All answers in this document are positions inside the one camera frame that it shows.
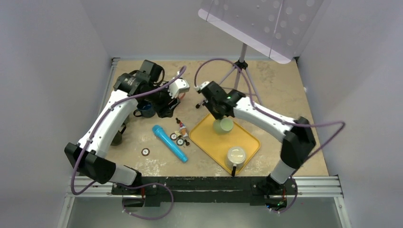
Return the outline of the dark blue ceramic mug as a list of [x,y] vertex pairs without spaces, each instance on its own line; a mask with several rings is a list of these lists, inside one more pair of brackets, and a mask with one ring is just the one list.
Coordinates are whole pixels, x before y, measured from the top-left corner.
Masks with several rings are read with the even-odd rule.
[[143,100],[137,105],[137,109],[133,112],[135,117],[144,117],[144,118],[151,118],[155,116],[156,111],[153,108],[153,105]]

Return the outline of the green ceramic mug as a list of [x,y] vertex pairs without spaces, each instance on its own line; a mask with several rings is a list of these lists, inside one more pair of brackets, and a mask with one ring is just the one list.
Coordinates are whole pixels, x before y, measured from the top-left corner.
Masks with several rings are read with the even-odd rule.
[[217,134],[227,134],[232,131],[234,122],[230,118],[223,118],[213,122],[213,129]]

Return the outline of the grey ceramic mug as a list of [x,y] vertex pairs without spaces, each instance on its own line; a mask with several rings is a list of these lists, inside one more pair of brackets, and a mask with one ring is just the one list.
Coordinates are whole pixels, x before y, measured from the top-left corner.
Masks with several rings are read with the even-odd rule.
[[128,115],[125,119],[124,119],[124,121],[123,121],[123,123],[122,123],[122,126],[127,126],[127,124],[130,122],[130,116]]

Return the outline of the cream mug black handle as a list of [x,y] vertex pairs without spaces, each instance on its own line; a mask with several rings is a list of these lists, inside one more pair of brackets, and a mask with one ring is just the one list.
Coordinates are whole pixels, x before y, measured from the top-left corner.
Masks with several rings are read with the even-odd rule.
[[225,165],[229,168],[232,177],[244,167],[246,158],[246,152],[242,147],[235,146],[228,150]]

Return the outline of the black ceramic mug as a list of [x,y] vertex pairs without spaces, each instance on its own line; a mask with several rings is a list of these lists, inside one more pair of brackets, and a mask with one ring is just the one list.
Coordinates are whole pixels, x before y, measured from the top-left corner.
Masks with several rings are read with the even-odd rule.
[[122,143],[123,141],[123,133],[125,132],[127,126],[125,123],[123,123],[121,125],[121,129],[115,134],[112,142],[111,142],[111,146],[118,146]]

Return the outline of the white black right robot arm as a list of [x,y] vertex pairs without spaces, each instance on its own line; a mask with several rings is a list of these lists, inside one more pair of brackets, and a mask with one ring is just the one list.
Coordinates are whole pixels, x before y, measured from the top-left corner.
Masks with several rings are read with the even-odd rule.
[[280,159],[266,178],[267,188],[279,193],[286,181],[308,159],[316,146],[309,121],[300,117],[293,119],[273,112],[251,100],[244,93],[232,89],[225,92],[216,82],[204,82],[196,87],[202,94],[205,106],[216,120],[234,117],[249,122],[266,131],[281,144]]

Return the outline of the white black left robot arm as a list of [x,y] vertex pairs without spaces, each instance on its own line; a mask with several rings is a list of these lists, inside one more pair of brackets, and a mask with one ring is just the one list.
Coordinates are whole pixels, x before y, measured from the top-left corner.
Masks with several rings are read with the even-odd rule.
[[172,117],[179,104],[179,94],[189,91],[182,79],[183,66],[169,82],[161,82],[162,66],[145,60],[140,69],[120,75],[113,91],[96,121],[77,143],[68,143],[64,152],[74,169],[92,180],[104,184],[123,184],[129,194],[137,194],[142,187],[141,173],[125,165],[106,159],[109,147],[127,117],[137,109],[139,102],[152,104],[158,117]]

